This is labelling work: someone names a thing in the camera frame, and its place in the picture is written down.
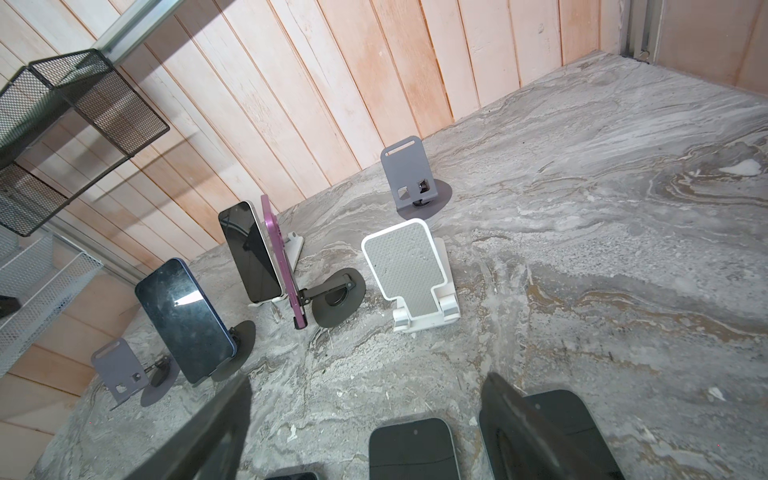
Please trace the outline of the black phone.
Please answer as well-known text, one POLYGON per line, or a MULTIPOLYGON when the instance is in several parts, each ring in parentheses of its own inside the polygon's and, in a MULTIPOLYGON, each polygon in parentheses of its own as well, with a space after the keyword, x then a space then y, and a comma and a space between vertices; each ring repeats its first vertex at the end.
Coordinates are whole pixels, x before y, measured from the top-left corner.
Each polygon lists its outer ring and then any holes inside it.
POLYGON ((551 390, 525 397, 570 443, 610 479, 625 477, 589 409, 574 392, 551 390))

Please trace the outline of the blue-edged phone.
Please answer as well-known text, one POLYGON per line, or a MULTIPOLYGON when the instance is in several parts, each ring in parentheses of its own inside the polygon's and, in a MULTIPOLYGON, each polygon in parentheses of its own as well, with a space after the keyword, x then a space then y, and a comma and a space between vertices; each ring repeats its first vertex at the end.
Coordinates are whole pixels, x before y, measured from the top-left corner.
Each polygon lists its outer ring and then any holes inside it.
POLYGON ((188 265, 171 258, 135 295, 186 380, 197 385, 237 353, 237 344, 188 265))

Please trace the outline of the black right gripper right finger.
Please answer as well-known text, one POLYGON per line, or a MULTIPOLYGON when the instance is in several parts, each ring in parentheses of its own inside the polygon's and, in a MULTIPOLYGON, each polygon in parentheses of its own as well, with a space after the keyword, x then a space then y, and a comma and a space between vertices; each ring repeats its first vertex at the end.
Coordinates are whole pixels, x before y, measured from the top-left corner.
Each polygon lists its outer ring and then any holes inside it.
POLYGON ((604 479, 500 374, 481 389, 480 429, 495 479, 604 479))

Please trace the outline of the pink-edged phone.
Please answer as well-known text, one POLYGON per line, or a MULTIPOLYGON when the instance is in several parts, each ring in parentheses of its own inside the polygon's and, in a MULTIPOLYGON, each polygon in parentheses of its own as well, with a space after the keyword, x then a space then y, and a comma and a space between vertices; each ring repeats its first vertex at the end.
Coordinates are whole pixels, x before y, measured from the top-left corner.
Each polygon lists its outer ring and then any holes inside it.
POLYGON ((271 202, 267 194, 261 196, 261 206, 264 222, 272 244, 272 250, 277 261, 276 270, 279 272, 281 279, 284 282, 284 289, 294 314, 293 320, 295 329, 303 330, 307 327, 308 321, 306 319, 304 307, 299 299, 298 290, 294 282, 293 270, 286 254, 279 223, 272 211, 271 202))

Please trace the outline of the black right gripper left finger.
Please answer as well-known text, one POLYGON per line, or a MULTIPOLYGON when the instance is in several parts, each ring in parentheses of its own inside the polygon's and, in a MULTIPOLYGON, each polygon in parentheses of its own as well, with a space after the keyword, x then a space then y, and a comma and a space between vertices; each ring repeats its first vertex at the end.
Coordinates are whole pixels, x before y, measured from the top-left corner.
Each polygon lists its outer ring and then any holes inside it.
POLYGON ((250 380, 237 376, 128 477, 234 479, 250 426, 251 401, 250 380))

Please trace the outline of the green-edged phone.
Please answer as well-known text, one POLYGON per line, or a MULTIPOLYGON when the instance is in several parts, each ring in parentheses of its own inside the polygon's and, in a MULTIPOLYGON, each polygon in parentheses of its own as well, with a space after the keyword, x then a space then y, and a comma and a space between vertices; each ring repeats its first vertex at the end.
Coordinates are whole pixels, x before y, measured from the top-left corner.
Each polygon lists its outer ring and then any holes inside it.
POLYGON ((319 476, 312 471, 299 471, 273 475, 266 480, 319 480, 319 476))

